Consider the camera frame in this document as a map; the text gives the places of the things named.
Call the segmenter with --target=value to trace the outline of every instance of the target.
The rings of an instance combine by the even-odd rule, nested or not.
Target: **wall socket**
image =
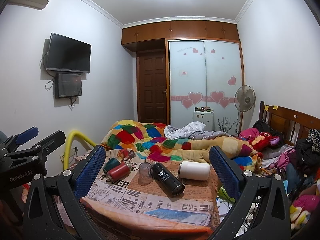
[[[73,156],[76,154],[77,151],[78,151],[78,147],[74,147],[73,149],[70,149],[69,160],[70,158],[73,158]],[[64,153],[60,155],[60,160],[62,163],[64,162]]]

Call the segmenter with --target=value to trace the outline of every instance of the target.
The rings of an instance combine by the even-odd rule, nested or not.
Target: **wooden headboard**
[[[320,129],[320,119],[281,106],[268,106],[260,102],[259,119],[272,129],[283,132],[284,142],[294,145],[297,139],[306,138],[309,129]]]

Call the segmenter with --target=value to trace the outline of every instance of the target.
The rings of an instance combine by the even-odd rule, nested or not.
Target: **yellow flexible hose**
[[[94,143],[89,137],[84,135],[83,133],[73,130],[71,133],[69,133],[67,140],[66,140],[66,146],[64,149],[64,161],[63,161],[63,170],[66,170],[69,168],[69,155],[70,155],[70,148],[73,141],[74,136],[78,136],[79,138],[85,140],[87,143],[95,147],[98,143]]]

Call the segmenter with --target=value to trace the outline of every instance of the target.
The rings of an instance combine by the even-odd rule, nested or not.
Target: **wooden door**
[[[137,27],[130,27],[122,29],[122,39],[121,44],[127,44],[137,41]]]
[[[206,21],[205,27],[207,30],[208,38],[224,39],[222,22]]]
[[[222,23],[224,38],[226,40],[239,41],[237,25],[233,23]]]
[[[188,21],[190,37],[207,37],[205,21]]]
[[[167,122],[164,51],[138,55],[137,98],[139,122]]]
[[[171,37],[170,22],[153,23],[154,39],[163,39]]]
[[[172,21],[171,25],[171,37],[190,37],[189,35],[189,21]]]
[[[153,39],[153,24],[137,26],[137,41],[148,41]]]

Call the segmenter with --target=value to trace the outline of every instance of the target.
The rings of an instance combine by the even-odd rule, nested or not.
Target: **pink cloth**
[[[275,167],[277,169],[284,169],[286,168],[286,166],[288,165],[288,163],[290,162],[289,160],[289,153],[293,152],[291,151],[293,148],[293,146],[291,147],[288,147],[287,149],[285,149],[281,155],[280,155],[280,158],[274,163],[275,164]]]
[[[320,202],[320,198],[316,195],[302,195],[293,202],[294,207],[301,207],[312,213]]]
[[[246,140],[254,139],[258,135],[259,135],[259,131],[257,128],[248,128],[246,130],[241,131],[241,133],[239,133],[239,137]]]

